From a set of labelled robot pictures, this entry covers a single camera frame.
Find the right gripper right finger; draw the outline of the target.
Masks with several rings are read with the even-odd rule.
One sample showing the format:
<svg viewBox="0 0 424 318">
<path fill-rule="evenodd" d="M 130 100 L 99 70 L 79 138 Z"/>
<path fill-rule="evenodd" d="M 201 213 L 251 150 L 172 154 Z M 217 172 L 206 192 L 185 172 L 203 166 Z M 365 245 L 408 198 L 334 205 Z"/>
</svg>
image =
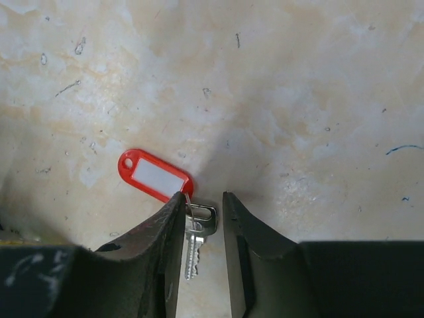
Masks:
<svg viewBox="0 0 424 318">
<path fill-rule="evenodd" d="M 317 301 L 297 243 L 223 194 L 223 233 L 232 317 L 317 317 Z"/>
</svg>

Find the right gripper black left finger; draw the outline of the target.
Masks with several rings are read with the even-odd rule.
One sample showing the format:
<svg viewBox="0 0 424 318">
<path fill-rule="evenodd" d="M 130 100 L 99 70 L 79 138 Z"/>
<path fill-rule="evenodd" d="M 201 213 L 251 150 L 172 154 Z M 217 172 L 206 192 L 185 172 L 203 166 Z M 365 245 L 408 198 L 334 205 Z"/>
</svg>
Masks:
<svg viewBox="0 0 424 318">
<path fill-rule="evenodd" d="M 177 192 L 95 252 L 71 249 L 50 317 L 175 317 L 186 223 Z"/>
</svg>

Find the red tagged key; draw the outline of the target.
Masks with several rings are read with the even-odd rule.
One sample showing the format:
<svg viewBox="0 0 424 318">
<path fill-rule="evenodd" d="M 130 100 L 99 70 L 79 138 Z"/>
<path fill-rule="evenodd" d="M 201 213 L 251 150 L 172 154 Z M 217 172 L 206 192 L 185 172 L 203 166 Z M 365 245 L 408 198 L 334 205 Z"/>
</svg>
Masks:
<svg viewBox="0 0 424 318">
<path fill-rule="evenodd" d="M 169 202 L 177 192 L 185 195 L 187 254 L 184 278 L 195 278 L 198 275 L 199 249 L 206 238 L 217 231 L 217 208 L 211 204 L 196 203 L 193 200 L 192 177 L 147 151 L 125 151 L 118 159 L 117 168 L 123 181 L 163 203 Z"/>
</svg>

